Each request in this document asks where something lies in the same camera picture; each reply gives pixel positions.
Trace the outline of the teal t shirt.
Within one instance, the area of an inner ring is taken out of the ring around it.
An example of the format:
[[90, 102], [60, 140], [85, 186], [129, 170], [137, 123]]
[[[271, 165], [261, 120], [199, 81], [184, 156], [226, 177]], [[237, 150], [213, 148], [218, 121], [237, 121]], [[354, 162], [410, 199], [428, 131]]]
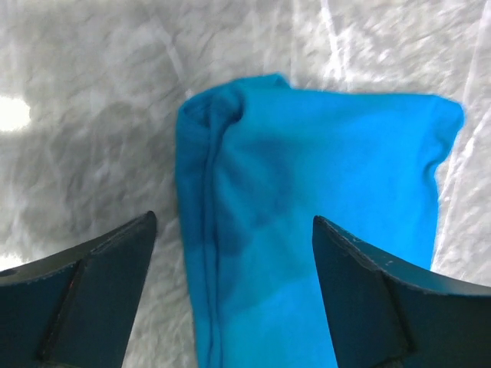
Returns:
[[176, 187], [199, 366], [335, 366], [314, 217], [429, 268], [435, 172], [463, 122], [436, 95], [302, 90], [279, 74], [185, 102]]

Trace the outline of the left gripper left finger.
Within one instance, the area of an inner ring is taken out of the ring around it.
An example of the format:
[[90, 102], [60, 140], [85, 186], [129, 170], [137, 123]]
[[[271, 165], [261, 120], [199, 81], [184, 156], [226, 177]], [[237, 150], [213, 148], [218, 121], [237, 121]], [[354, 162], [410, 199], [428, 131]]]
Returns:
[[1, 272], [3, 367], [120, 367], [146, 280], [157, 217]]

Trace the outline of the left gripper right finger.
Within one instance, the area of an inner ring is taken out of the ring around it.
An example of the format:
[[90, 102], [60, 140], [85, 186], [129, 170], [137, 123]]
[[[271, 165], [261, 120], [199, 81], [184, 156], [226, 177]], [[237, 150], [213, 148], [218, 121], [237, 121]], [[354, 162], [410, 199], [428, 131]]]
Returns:
[[488, 367], [490, 289], [420, 268], [317, 216], [312, 246], [340, 367]]

